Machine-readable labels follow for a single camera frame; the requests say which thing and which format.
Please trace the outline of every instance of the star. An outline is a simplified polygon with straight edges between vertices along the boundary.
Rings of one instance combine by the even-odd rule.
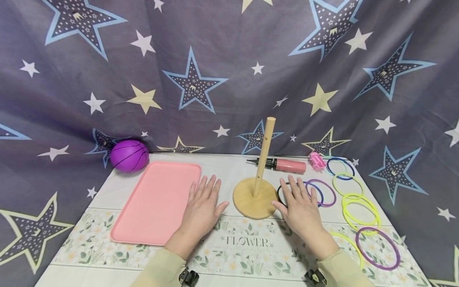
[[[151,51],[153,53],[155,52],[155,49],[151,46],[151,35],[143,37],[142,34],[139,33],[139,31],[135,31],[137,33],[137,40],[132,42],[131,45],[137,46],[142,50],[142,55],[145,57],[145,54],[147,51]]]
[[[213,131],[217,133],[217,137],[220,137],[221,135],[226,135],[226,136],[228,136],[227,132],[228,132],[229,130],[230,130],[230,129],[224,129],[222,126],[220,126],[219,129],[215,129],[215,130],[213,130]]]
[[[97,191],[95,191],[95,186],[91,189],[88,188],[88,196],[87,197],[91,197],[92,199],[94,199],[94,195],[97,194]]]
[[[333,128],[324,135],[324,137],[320,141],[313,141],[313,142],[304,142],[302,145],[309,147],[312,149],[311,152],[316,152],[322,156],[331,156],[331,150],[339,145],[342,145],[345,142],[351,140],[341,140],[341,141],[334,141],[333,140]]]
[[[451,213],[449,213],[449,209],[448,208],[447,209],[441,209],[441,208],[437,207],[437,209],[440,212],[438,215],[443,216],[444,218],[446,218],[446,220],[448,220],[448,222],[449,222],[449,220],[451,218],[456,218],[456,216],[454,216]]]
[[[347,40],[345,43],[351,46],[351,50],[349,51],[349,55],[352,54],[357,49],[367,50],[367,45],[365,41],[373,32],[363,34],[360,33],[360,28],[357,29],[354,38]]]
[[[252,69],[253,69],[253,71],[254,71],[253,74],[254,74],[254,75],[256,75],[257,73],[262,74],[262,73],[261,73],[261,69],[263,69],[263,68],[264,68],[264,66],[260,66],[260,64],[257,62],[257,65],[254,66],[254,67],[252,67]]]
[[[104,112],[102,111],[101,104],[105,102],[105,100],[97,100],[93,93],[91,93],[91,99],[89,101],[83,101],[83,102],[91,107],[91,115],[95,111],[99,111],[101,113]]]
[[[429,281],[433,284],[434,287],[459,287],[459,248],[454,246],[454,281],[446,280],[433,280]]]
[[[154,0],[154,1],[155,1],[155,9],[159,9],[159,11],[162,13],[161,6],[164,5],[164,2],[162,2],[161,0]]]
[[[276,101],[276,105],[274,107],[280,107],[284,101],[288,100],[287,96],[285,96],[282,100]]]
[[[163,71],[174,84],[182,90],[179,110],[185,108],[194,101],[202,104],[206,109],[215,113],[212,102],[209,98],[209,92],[220,86],[227,79],[223,78],[205,78],[201,76],[196,63],[193,49],[190,47],[188,54],[188,64],[185,75],[175,74]]]
[[[279,135],[283,134],[284,132],[277,132],[273,133],[272,139],[278,137]],[[240,134],[237,137],[242,138],[247,142],[244,150],[241,154],[246,154],[251,150],[258,149],[261,151],[261,146],[263,144],[263,136],[264,136],[264,123],[261,120],[257,127],[251,133]]]
[[[116,138],[109,135],[104,134],[103,132],[92,129],[92,137],[95,141],[95,147],[92,151],[87,152],[85,154],[97,154],[103,153],[104,156],[102,157],[102,161],[104,163],[104,167],[107,168],[107,162],[110,158],[110,153],[112,152],[113,147],[119,143],[121,140],[127,139],[125,138]]]
[[[459,119],[456,124],[456,128],[445,131],[445,134],[452,136],[449,147],[452,147],[459,142]]]
[[[41,153],[37,157],[50,156],[51,161],[54,161],[54,159],[58,155],[68,154],[68,152],[66,151],[67,149],[68,149],[68,145],[63,147],[63,148],[61,148],[61,149],[55,149],[55,148],[50,147],[50,151],[49,152]]]
[[[417,150],[410,152],[404,157],[395,160],[389,149],[385,147],[383,167],[370,174],[371,177],[386,182],[386,186],[389,191],[389,197],[392,200],[393,205],[395,205],[397,190],[400,186],[422,194],[427,194],[427,192],[420,188],[419,185],[417,185],[407,174],[407,170],[411,166],[411,163],[414,161],[420,150],[421,148],[418,148]]]
[[[131,85],[131,87],[134,90],[135,98],[127,100],[126,102],[142,106],[142,109],[144,110],[145,114],[148,112],[148,109],[150,107],[155,107],[162,110],[161,107],[155,101],[153,101],[153,97],[155,96],[156,90],[151,90],[144,93],[141,90],[137,89],[133,84]]]
[[[362,1],[344,0],[338,7],[323,0],[309,0],[309,3],[316,28],[289,56],[320,50],[322,61],[337,41],[358,21],[355,15]]]
[[[40,267],[48,240],[71,228],[72,224],[54,221],[57,213],[57,192],[38,216],[1,210],[16,238],[0,251],[0,265],[25,255],[32,272]]]
[[[97,53],[108,60],[101,36],[99,35],[99,28],[126,22],[125,19],[92,6],[88,0],[73,0],[72,9],[70,10],[67,10],[59,1],[42,1],[55,13],[48,34],[46,35],[45,45],[78,34]]]
[[[37,71],[37,69],[35,69],[35,63],[27,63],[26,61],[22,61],[22,63],[24,64],[24,67],[20,68],[20,70],[22,71],[26,71],[27,73],[29,73],[30,77],[33,78],[34,77],[34,73],[40,73],[39,71]]]
[[[0,140],[31,140],[31,138],[0,124]]]
[[[247,7],[252,3],[253,0],[242,0],[242,13],[247,9]],[[273,0],[263,0],[266,3],[270,4],[271,6],[273,5]]]
[[[390,101],[392,101],[395,83],[400,75],[435,65],[431,62],[403,60],[403,56],[405,54],[406,48],[408,47],[411,36],[412,34],[382,66],[379,66],[378,68],[364,68],[364,70],[370,76],[370,81],[354,98],[354,100],[367,91],[377,87],[386,95]]]
[[[330,107],[328,106],[328,101],[337,92],[338,90],[334,90],[325,93],[319,83],[317,83],[315,95],[302,101],[313,105],[313,108],[311,109],[311,116],[314,115],[318,110],[323,110],[331,113]]]
[[[388,116],[385,120],[375,118],[375,121],[378,122],[377,129],[383,129],[386,132],[386,135],[389,133],[389,129],[396,127],[396,124],[391,123],[391,116]]]
[[[193,153],[196,151],[199,151],[205,147],[203,146],[186,146],[183,144],[182,140],[180,139],[180,136],[177,136],[177,142],[175,143],[174,147],[161,147],[158,146],[160,150],[163,151],[173,151],[173,152],[179,152],[179,153]]]

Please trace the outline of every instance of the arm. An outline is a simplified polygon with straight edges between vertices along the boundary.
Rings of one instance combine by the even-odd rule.
[[[217,205],[221,181],[215,176],[207,182],[204,176],[196,189],[193,182],[182,224],[163,249],[156,252],[131,287],[181,287],[179,275],[185,262],[200,239],[217,223],[229,205],[228,201]]]
[[[288,208],[273,201],[290,228],[308,245],[319,260],[319,270],[327,279],[328,287],[374,287],[374,284],[359,269],[352,258],[342,251],[333,237],[322,226],[317,193],[314,188],[309,198],[303,180],[296,183],[289,175],[288,188],[284,179],[280,179],[282,191]]]

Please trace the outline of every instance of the wooden ring toss stand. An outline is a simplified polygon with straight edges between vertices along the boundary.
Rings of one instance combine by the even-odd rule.
[[[251,219],[265,219],[276,211],[276,208],[271,204],[273,200],[278,201],[276,189],[269,182],[263,180],[263,172],[275,122],[275,118],[269,117],[266,119],[257,176],[241,180],[236,185],[233,193],[233,202],[236,209],[242,215]]]

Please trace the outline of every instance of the hand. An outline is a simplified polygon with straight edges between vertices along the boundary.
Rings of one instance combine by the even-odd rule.
[[[216,176],[213,175],[206,184],[207,176],[203,176],[197,189],[196,183],[193,182],[182,224],[164,246],[184,260],[188,258],[200,239],[209,233],[229,205],[229,202],[225,201],[216,207],[221,180],[217,182],[215,180]]]
[[[273,201],[271,204],[280,211],[288,226],[303,239],[317,259],[324,260],[336,253],[339,247],[322,226],[317,206],[317,192],[312,188],[311,198],[309,198],[301,178],[297,178],[298,183],[291,175],[288,179],[291,190],[284,179],[280,179],[288,208],[278,201]]]

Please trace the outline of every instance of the star pattern backdrop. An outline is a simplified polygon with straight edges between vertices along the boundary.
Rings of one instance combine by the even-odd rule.
[[[2,286],[34,286],[117,142],[257,155],[268,116],[270,154],[352,160],[432,283],[459,286],[458,12],[455,0],[0,1]]]

